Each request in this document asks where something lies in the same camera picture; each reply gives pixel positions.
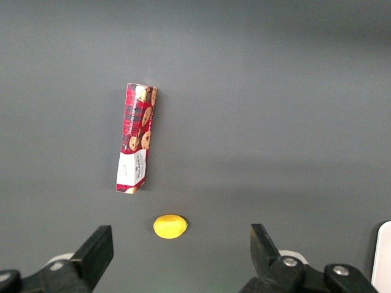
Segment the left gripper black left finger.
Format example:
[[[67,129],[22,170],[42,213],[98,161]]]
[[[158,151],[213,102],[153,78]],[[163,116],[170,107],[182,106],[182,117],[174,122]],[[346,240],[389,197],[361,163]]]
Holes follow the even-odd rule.
[[[92,292],[113,256],[112,227],[101,225],[70,259],[51,261],[26,278],[18,270],[2,270],[1,292]]]

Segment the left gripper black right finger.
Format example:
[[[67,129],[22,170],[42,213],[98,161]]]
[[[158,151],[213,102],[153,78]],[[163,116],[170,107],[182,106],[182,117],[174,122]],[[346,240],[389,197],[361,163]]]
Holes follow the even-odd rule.
[[[357,268],[332,263],[322,272],[299,258],[282,255],[262,224],[250,229],[250,255],[257,272],[241,292],[376,292]]]

